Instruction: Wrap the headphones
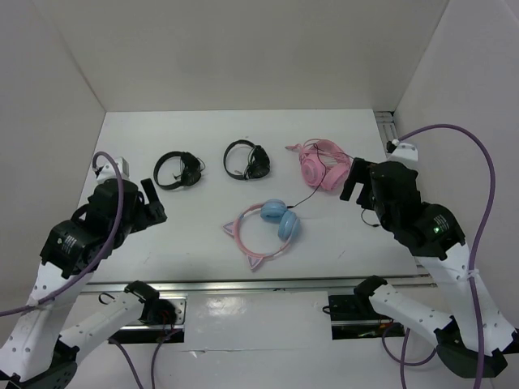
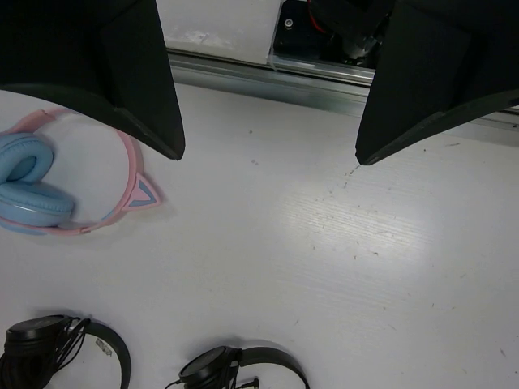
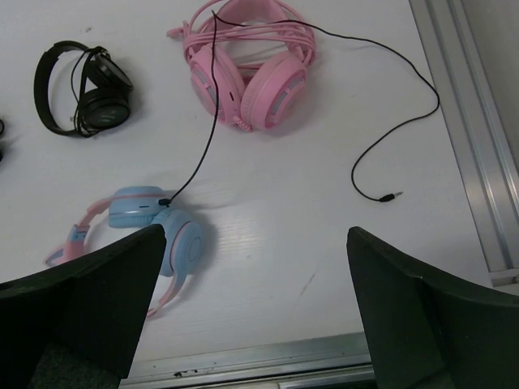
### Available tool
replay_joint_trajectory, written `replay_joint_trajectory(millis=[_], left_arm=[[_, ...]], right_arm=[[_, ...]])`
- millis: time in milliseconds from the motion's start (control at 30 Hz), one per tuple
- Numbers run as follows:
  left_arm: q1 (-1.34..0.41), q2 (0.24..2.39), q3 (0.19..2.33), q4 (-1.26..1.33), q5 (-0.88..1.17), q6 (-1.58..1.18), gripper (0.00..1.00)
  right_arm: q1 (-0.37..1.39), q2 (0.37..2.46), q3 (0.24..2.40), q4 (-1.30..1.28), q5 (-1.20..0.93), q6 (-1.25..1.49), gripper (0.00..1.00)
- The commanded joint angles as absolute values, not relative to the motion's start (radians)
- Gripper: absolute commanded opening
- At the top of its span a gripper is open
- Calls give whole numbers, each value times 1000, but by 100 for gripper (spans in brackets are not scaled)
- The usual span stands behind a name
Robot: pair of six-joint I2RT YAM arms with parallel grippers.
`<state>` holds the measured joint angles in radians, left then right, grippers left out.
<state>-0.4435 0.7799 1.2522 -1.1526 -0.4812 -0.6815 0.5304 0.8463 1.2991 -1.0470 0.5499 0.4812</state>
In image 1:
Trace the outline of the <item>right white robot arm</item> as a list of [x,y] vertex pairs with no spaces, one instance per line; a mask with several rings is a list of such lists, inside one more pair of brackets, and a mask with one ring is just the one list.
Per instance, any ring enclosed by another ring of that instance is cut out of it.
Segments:
[[406,297],[379,276],[354,289],[355,311],[364,318],[382,314],[416,332],[461,378],[495,378],[508,365],[506,355],[518,351],[518,330],[470,268],[470,248],[457,219],[446,207],[422,201],[417,176],[400,162],[356,158],[340,198],[349,200],[355,185],[362,185],[358,205],[374,211],[381,227],[427,269],[450,311]]

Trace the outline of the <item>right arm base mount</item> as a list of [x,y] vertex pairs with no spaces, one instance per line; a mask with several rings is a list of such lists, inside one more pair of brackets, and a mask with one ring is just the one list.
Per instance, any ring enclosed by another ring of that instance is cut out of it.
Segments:
[[402,337],[405,332],[401,324],[377,314],[353,294],[329,295],[322,311],[330,318],[334,340],[375,339],[385,332],[388,337]]

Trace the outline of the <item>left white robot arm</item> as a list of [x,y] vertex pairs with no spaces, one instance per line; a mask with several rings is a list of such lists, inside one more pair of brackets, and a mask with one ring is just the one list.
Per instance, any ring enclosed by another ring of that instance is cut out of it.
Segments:
[[29,298],[1,348],[1,379],[9,388],[64,388],[79,364],[100,344],[133,322],[173,325],[174,306],[152,286],[134,281],[84,321],[64,324],[98,266],[132,233],[166,222],[151,179],[139,186],[111,178],[98,185],[69,220],[54,226],[41,251]]

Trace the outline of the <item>pink blue cat-ear headphones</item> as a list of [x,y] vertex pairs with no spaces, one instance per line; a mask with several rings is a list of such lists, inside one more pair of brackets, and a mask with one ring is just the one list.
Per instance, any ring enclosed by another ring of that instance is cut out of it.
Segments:
[[266,179],[229,184],[212,212],[215,248],[252,274],[287,268],[326,271],[350,248],[349,217],[337,188]]

